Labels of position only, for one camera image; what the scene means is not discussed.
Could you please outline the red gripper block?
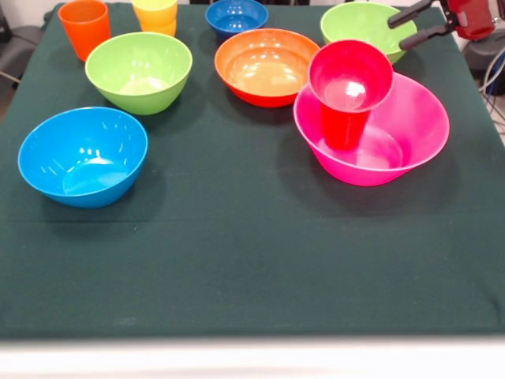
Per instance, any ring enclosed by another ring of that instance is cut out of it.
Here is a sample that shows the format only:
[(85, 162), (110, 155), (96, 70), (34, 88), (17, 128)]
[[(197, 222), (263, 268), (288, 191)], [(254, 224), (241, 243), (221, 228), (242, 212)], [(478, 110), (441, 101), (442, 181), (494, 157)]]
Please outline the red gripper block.
[[(401, 40), (398, 45), (402, 51), (408, 51), (431, 38), (445, 36), (452, 32), (456, 32), (459, 37), (467, 40), (483, 39), (494, 32), (495, 24), (488, 0), (448, 0), (446, 3), (449, 12), (447, 24), (419, 30)], [(431, 0), (415, 2), (389, 17), (387, 25), (389, 28), (397, 28), (415, 19), (430, 6)]]

